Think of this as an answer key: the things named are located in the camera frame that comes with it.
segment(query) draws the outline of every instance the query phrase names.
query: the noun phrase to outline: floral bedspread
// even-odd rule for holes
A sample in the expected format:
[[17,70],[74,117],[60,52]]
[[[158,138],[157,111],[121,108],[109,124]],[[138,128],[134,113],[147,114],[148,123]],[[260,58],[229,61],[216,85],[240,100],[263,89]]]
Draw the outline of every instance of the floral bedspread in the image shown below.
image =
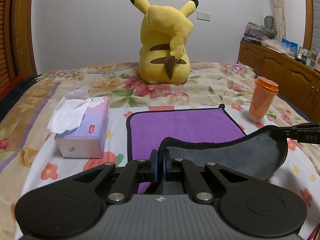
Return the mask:
[[[188,80],[180,85],[145,84],[139,78],[137,66],[138,63],[121,63],[43,74],[7,114],[0,123],[1,240],[13,238],[15,204],[33,159],[50,136],[47,124],[51,114],[66,93],[88,86],[90,96],[109,96],[111,108],[215,106],[224,103],[241,111],[241,105],[250,104],[254,72],[245,65],[192,63]],[[305,122],[278,97],[267,116],[278,126]],[[320,149],[317,145],[290,141],[290,147],[301,148],[320,174]],[[309,195],[302,198],[308,202],[312,200]]]

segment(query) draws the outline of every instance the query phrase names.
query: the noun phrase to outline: yellow plush toy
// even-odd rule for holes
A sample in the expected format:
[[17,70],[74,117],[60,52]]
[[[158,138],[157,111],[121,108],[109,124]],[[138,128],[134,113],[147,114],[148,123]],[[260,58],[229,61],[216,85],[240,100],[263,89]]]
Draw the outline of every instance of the yellow plush toy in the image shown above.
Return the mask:
[[140,39],[139,74],[148,84],[180,84],[188,79],[190,62],[184,45],[193,30],[187,19],[198,0],[187,2],[180,10],[150,5],[147,0],[130,0],[144,14]]

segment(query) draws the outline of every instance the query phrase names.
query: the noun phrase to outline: beige curtain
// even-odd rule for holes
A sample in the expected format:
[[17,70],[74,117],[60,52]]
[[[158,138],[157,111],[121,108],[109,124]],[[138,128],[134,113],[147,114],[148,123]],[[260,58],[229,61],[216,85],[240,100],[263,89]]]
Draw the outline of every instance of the beige curtain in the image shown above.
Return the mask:
[[285,38],[285,22],[284,22],[284,0],[273,0],[275,7],[275,28],[277,32],[276,39]]

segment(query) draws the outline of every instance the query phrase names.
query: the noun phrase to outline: orange cup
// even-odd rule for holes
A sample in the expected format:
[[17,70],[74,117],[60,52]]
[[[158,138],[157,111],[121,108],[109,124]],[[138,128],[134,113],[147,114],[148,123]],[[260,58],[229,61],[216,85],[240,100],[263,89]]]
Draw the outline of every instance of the orange cup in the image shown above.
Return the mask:
[[248,117],[251,121],[260,123],[279,92],[279,86],[264,77],[257,77],[255,83],[256,87],[253,91]]

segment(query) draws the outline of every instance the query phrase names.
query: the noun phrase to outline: wall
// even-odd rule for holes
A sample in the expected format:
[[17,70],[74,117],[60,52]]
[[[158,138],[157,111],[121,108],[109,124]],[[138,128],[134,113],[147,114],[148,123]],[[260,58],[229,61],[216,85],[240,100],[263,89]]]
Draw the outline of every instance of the wall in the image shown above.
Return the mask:
[[[189,0],[149,0],[180,8]],[[189,19],[190,60],[236,62],[249,21],[263,24],[265,0],[199,0],[211,21]],[[32,39],[38,73],[138,61],[143,15],[129,0],[32,0]]]
[[[303,45],[306,24],[306,0],[284,0],[287,40]],[[274,16],[273,0],[265,0],[264,14]]]

